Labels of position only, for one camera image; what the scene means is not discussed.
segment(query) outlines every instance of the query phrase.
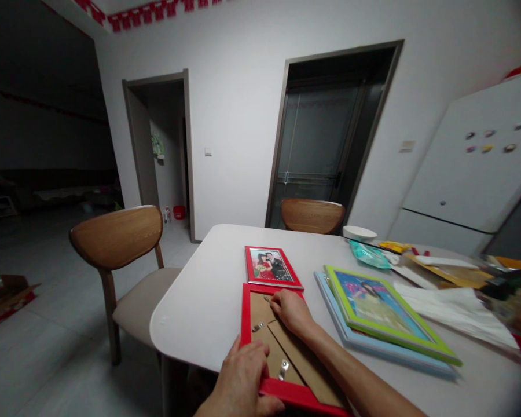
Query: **chair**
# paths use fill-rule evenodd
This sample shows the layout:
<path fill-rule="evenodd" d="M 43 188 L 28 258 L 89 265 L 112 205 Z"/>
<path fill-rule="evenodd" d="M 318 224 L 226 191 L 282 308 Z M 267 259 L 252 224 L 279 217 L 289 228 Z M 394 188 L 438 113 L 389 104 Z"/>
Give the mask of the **chair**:
<path fill-rule="evenodd" d="M 156 306 L 181 269 L 164 268 L 160 252 L 162 215 L 156 206 L 127 208 L 81 222 L 69 231 L 77 253 L 98 269 L 102 278 L 112 365 L 121 361 L 119 327 L 154 347 L 149 322 Z M 158 270 L 145 276 L 116 300 L 112 271 L 155 250 Z"/>
<path fill-rule="evenodd" d="M 336 230 L 345 212 L 341 204 L 308 199 L 285 199 L 281 208 L 286 229 L 322 235 Z"/>

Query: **tiled floor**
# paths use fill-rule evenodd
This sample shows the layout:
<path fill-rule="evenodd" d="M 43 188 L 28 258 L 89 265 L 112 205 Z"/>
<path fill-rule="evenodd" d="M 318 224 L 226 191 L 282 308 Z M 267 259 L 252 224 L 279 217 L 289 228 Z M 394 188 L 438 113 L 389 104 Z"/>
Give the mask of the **tiled floor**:
<path fill-rule="evenodd" d="M 0 324 L 0 417 L 162 413 L 150 348 L 122 332 L 122 363 L 110 365 L 100 277 L 68 240 L 88 217 L 63 207 L 0 221 L 0 273 L 42 284 L 34 301 Z M 164 228 L 166 267 L 184 266 L 199 246 L 185 226 L 173 220 Z M 118 298 L 156 268 L 149 253 L 114 271 Z"/>

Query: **refrigerator door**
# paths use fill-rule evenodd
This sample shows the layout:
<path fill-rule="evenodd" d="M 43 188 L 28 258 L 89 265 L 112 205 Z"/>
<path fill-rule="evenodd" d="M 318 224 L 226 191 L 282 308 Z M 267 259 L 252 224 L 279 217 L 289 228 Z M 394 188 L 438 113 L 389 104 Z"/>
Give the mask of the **refrigerator door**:
<path fill-rule="evenodd" d="M 521 129 L 516 126 L 521 126 L 521 77 L 452 102 L 403 206 L 497 231 L 521 196 Z M 487 131 L 492 135 L 486 137 Z M 504 151 L 511 144 L 516 148 Z M 483 147 L 490 145 L 486 152 Z"/>
<path fill-rule="evenodd" d="M 410 243 L 415 247 L 417 244 L 430 245 L 468 257 L 476 257 L 492 237 L 493 235 L 401 210 L 389 239 Z"/>

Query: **white bowl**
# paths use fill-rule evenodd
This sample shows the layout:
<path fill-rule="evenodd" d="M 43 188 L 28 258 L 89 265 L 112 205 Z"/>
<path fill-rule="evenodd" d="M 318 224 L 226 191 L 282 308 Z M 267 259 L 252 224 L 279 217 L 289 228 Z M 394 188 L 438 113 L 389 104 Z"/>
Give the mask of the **white bowl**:
<path fill-rule="evenodd" d="M 360 240 L 362 242 L 371 242 L 376 239 L 376 236 L 378 236 L 373 231 L 358 226 L 344 226 L 342 231 L 343 237 Z"/>

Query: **white table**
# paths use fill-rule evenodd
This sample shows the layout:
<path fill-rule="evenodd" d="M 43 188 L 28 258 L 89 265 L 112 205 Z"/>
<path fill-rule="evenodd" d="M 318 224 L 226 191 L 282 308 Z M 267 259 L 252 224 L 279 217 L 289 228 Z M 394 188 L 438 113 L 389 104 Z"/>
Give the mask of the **white table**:
<path fill-rule="evenodd" d="M 242 284 L 247 281 L 245 246 L 282 248 L 305 291 L 315 321 L 340 342 L 334 323 L 315 282 L 313 271 L 323 264 L 353 270 L 389 282 L 404 281 L 394 272 L 358 262 L 347 241 L 315 235 L 237 225 L 213 227 L 193 254 L 151 318 L 156 349 L 171 359 L 218 372 L 241 324 Z M 457 257 L 431 248 L 433 256 Z M 429 416 L 512 415 L 521 398 L 521 365 L 475 340 L 429 323 L 464 362 L 456 382 L 426 375 L 351 350 L 378 376 Z"/>

